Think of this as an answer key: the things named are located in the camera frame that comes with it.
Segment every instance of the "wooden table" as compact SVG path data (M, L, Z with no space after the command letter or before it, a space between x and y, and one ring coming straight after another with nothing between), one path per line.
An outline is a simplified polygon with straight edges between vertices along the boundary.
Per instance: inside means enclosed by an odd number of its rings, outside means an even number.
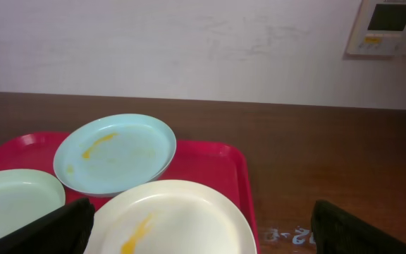
M406 111L0 93L0 144L121 113L157 117L179 139L238 147L263 254L315 253L311 233L299 235L318 199L406 242Z

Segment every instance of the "control panel screen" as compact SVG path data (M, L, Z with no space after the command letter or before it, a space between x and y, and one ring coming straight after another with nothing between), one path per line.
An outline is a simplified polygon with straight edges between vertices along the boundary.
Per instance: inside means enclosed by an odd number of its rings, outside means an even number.
M377 4L368 30L403 31L406 25L406 4Z

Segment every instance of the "empty plate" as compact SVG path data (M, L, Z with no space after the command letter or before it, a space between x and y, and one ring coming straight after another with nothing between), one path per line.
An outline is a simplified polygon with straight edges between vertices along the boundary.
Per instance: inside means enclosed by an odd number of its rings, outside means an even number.
M176 151L173 131L140 114L108 116L71 133L54 156L54 173L86 195L115 196L157 179Z
M224 195L165 180L116 196L94 217L86 254L255 254L252 230Z
M0 238L65 204L62 184L32 169L0 171Z

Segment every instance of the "pale green plate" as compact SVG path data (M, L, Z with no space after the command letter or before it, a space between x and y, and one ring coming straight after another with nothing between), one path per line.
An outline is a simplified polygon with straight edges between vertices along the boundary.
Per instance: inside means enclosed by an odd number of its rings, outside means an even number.
M65 204L54 176L33 169L0 171L0 238Z

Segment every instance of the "plastic tray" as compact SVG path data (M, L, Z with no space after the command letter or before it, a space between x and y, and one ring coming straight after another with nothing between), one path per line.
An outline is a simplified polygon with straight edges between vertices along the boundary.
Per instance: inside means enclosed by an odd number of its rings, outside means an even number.
M14 138L0 147L0 170L38 169L54 175L53 158L69 133L39 132ZM247 163L239 150L223 143L179 140L175 157L160 179L194 181L224 194L252 227L259 253L257 225ZM66 188L66 202L84 197ZM110 198L87 197L98 210Z

